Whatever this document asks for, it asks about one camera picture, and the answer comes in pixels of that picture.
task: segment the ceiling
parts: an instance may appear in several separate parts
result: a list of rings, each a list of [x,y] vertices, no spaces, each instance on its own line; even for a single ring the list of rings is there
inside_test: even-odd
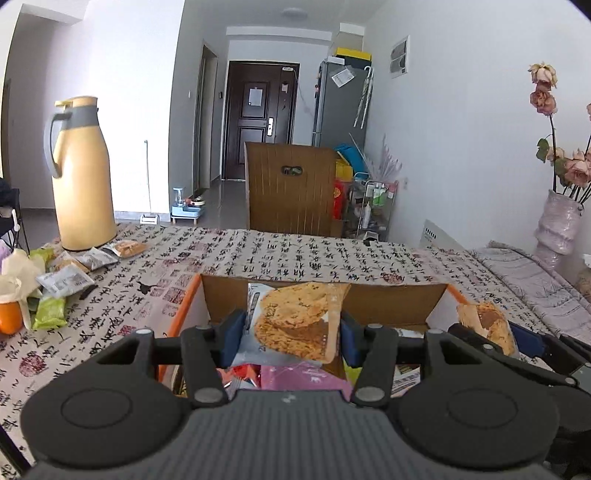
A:
[[[204,0],[207,20],[218,25],[309,28],[335,32],[340,22],[365,25],[387,0]],[[305,20],[283,17],[285,8],[302,8]]]

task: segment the sticker on refrigerator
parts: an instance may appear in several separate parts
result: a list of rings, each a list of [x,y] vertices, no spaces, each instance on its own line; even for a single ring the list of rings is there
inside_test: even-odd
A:
[[[355,74],[348,67],[345,67],[331,78],[333,79],[333,82],[336,84],[336,86],[341,88],[343,85],[346,85],[351,80],[353,80],[355,78]]]

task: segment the air vent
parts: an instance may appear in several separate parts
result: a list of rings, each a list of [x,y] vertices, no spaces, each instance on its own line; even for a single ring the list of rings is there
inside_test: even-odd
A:
[[[408,72],[408,39],[405,37],[398,42],[390,53],[390,75],[400,77]]]

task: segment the door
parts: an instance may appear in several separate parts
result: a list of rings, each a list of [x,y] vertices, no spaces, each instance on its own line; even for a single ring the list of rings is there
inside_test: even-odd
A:
[[[244,143],[290,143],[299,65],[231,61],[224,178],[244,180]]]

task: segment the orange cup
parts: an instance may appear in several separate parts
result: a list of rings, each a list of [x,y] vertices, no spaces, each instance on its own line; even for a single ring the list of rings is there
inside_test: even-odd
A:
[[[0,332],[14,335],[22,328],[21,306],[17,301],[0,303]]]

